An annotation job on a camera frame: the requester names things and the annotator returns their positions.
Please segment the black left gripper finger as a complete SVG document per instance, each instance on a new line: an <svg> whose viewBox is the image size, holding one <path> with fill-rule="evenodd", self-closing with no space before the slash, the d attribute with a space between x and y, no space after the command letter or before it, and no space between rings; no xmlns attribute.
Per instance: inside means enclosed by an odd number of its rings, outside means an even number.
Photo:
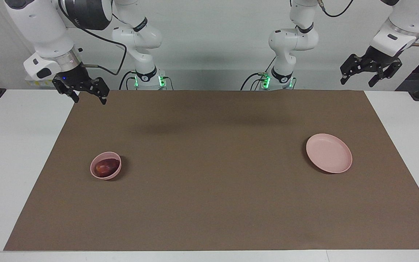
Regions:
<svg viewBox="0 0 419 262"><path fill-rule="evenodd" d="M402 61L395 60L393 61L385 70L383 70L383 65L378 65L377 73L368 81L369 87L373 88L374 85L382 79L392 78L397 71L401 68Z"/></svg>
<svg viewBox="0 0 419 262"><path fill-rule="evenodd" d="M345 85L351 76L363 72L362 70L363 59L356 54L351 54L345 62L340 66L342 78L340 83Z"/></svg>

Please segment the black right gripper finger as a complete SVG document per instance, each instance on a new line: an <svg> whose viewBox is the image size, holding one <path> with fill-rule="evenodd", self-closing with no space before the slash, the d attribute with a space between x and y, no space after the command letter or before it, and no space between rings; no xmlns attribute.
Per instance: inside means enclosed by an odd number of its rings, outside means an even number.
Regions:
<svg viewBox="0 0 419 262"><path fill-rule="evenodd" d="M52 84L61 95L70 97L74 103L78 103L79 97L68 85L65 85L60 79L54 78Z"/></svg>
<svg viewBox="0 0 419 262"><path fill-rule="evenodd" d="M103 78L98 77L89 80L89 94L96 96L102 105L107 103L109 91L110 89Z"/></svg>

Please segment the dark red apple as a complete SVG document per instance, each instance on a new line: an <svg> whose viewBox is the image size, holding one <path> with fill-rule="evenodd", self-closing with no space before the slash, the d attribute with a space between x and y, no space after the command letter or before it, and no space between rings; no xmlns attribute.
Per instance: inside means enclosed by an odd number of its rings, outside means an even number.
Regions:
<svg viewBox="0 0 419 262"><path fill-rule="evenodd" d="M116 173L119 166L118 159L103 159L94 165L93 173L96 177L106 178Z"/></svg>

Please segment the pink bowl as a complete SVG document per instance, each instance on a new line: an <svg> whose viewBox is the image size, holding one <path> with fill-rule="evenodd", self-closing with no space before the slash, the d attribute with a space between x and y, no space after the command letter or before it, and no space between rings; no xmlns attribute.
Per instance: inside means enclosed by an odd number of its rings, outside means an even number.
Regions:
<svg viewBox="0 0 419 262"><path fill-rule="evenodd" d="M121 171L122 159L119 154L107 151L96 156L90 164L91 174L101 180L114 179Z"/></svg>

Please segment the pink plate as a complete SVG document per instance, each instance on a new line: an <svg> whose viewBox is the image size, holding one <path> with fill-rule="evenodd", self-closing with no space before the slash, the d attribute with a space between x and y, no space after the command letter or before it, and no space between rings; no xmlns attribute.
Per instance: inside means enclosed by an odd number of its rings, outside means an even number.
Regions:
<svg viewBox="0 0 419 262"><path fill-rule="evenodd" d="M306 153L311 163L330 174L348 171L353 163L351 150L346 143L327 133L311 136L306 142Z"/></svg>

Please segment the brown table mat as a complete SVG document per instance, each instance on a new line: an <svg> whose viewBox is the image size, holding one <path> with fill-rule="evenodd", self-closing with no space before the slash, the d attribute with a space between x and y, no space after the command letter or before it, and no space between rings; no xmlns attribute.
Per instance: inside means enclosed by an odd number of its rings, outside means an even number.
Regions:
<svg viewBox="0 0 419 262"><path fill-rule="evenodd" d="M5 251L419 249L419 187L363 91L79 97ZM318 133L348 171L311 163Z"/></svg>

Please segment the white wall socket box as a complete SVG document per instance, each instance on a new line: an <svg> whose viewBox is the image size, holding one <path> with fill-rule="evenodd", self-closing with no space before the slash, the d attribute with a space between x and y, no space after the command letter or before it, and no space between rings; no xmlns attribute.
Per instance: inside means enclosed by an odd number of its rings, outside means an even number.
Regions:
<svg viewBox="0 0 419 262"><path fill-rule="evenodd" d="M41 79L41 80L35 80L29 75L25 77L25 81L31 88L48 88L48 89L54 89L54 85L52 83L51 79Z"/></svg>

